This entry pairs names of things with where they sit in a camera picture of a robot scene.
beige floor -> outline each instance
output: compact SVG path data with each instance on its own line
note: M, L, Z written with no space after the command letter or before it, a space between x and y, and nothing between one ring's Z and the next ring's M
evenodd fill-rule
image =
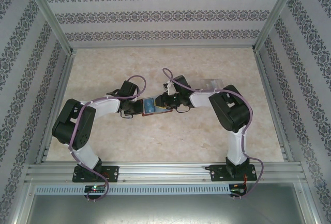
M263 91L252 48L115 48L79 49L73 63L64 102L70 98L92 100L119 88L131 75L147 79L142 98L162 93L167 81L162 68L188 83L198 79L222 79L234 84L254 111L248 130L247 153L263 161L283 161L275 128ZM140 79L134 79L140 88ZM90 143L103 161L207 162L225 161L227 131L212 108L122 119L110 114L95 120ZM55 138L47 160L72 160Z

marble surface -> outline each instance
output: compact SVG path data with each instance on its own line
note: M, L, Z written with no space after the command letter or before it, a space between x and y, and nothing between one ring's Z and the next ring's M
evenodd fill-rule
M189 84L213 78L221 79L224 86L235 85L254 111L247 153L263 161L283 161L252 48L78 49L63 103L70 98L104 96L134 74L147 80L142 98L162 94L162 84L167 81L163 67L172 70L174 76L183 74ZM141 79L132 81L143 87ZM227 131L212 108L139 115L130 120L119 114L106 115L95 120L89 141L103 161L225 161L228 150ZM53 138L47 160L73 159Z

enclosure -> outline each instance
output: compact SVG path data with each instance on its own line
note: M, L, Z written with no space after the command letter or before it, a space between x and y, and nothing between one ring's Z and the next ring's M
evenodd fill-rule
M330 17L331 0L0 0L0 223L331 222ZM134 74L140 98L160 95L164 67L248 100L261 180L242 200L228 196L242 182L212 180L205 168L228 152L212 108L116 113L89 143L117 182L87 202L93 184L72 181L76 163L52 137L60 111Z

patterned wallpaper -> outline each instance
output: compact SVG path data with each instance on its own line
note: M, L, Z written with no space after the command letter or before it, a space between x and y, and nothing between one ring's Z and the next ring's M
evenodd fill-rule
M47 0L74 48L253 45L276 0Z
M288 0L259 51L322 223L331 222L330 0Z
M35 0L0 0L0 223L35 163L66 54Z

purple cable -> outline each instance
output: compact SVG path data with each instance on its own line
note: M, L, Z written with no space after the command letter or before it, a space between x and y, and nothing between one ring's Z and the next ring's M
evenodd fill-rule
M132 78L141 78L141 79L144 80L145 85L144 85L144 88L143 88L141 91L139 91L136 95L133 95L133 96L105 96L105 97L100 97L100 98L97 98L97 99L94 99L94 100L92 100L92 101L89 101L89 102L85 103L85 104L83 105L83 107L81 108L81 110L79 111L79 114L78 114L78 117L77 117L77 120L76 120L76 124L75 124L74 129L73 129L73 133L72 133L72 136L71 136L71 139L70 139L70 143L69 143L69 147L68 147L68 149L70 150L71 155L73 156L73 158L77 161L77 163L78 163L81 167L83 167L83 168L87 169L88 171L91 171L93 174L95 174L95 175L101 177L101 178L104 180L105 185L106 185L106 187L107 187L107 189L104 191L103 195L101 195L101 196L100 196L99 198L97 198L97 199L94 199L93 202L99 201L99 200L101 200L102 198L104 198L104 197L107 195L108 190L109 190L109 182L108 182L108 180L107 180L106 177L104 177L104 176L101 175L100 173L98 173L98 172L96 172L96 171L90 169L90 168L87 167L86 165L84 165L84 164L79 160L79 158L76 157L76 155L73 153L72 145L73 145L73 141L74 141L74 139L75 139L75 137L76 137L76 133L77 133L77 129L78 129L78 124L79 124L79 121L80 121L80 119L81 119L81 117L82 117L82 114L83 114L84 109L85 109L88 105L90 105L91 103L93 103L93 102L98 102L98 101L105 100L105 99L132 99L132 98L139 97L139 96L145 91L145 89L146 89L146 85L147 85L146 79L145 79L143 76L140 76L140 75L134 75L134 76L130 77L130 78L128 79L128 81L130 81ZM88 196L89 196L89 194L90 194L91 192L92 192L92 191L88 192L87 195L86 195L86 198L87 198L88 201L90 200L90 198L89 198Z
M185 85L183 85L183 84L181 84L181 83L178 83L178 82L176 82L175 80L173 80L173 74L172 74L171 70L169 70L168 68L163 68L162 71L163 71L163 73L167 76L167 78L168 78L171 82L173 82L173 83L175 83L175 84L178 84L179 86L181 86L181 87L183 87L183 88L185 88L185 89L188 89L188 90L190 90L190 91L193 91L193 92L225 92L225 93L232 94L232 95L234 95L234 96L240 98L240 99L245 103L246 107L247 107L248 110L249 110L249 121L248 121L246 127L245 127L244 130L243 130L243 135L242 135L242 152L243 152L243 154L245 155L246 158L249 158L249 159L252 159L252 160L256 160L256 161L260 162L260 164L261 164L261 173L260 173L260 175L258 176L258 179L257 179L256 182L254 183L254 185L253 185L253 187L250 189L250 191L247 192L247 193L246 193L244 196L242 196L241 198L244 198L244 197L248 196L248 195L249 195L249 194L255 189L256 185L257 185L258 182L260 181L260 179L261 179L261 177L262 177L262 174L263 174L263 170L264 170L264 164L263 164L262 160L260 160L260 159L258 159L258 158L253 158L253 157L247 155L246 152L245 152L245 148L244 148L244 144L245 144L245 132L246 132L246 130L248 129L249 125L252 123L252 120L253 120L253 110L252 110L252 107L250 106L250 104L248 103L248 101L247 101L242 95L240 95L240 94L238 94L238 93L236 93L236 92L233 92L233 91L229 91L229 90L227 90L227 89L214 89L214 90L203 90L203 89L202 89L202 90L200 90L200 89L193 89L193 88L187 87L187 86L185 86Z

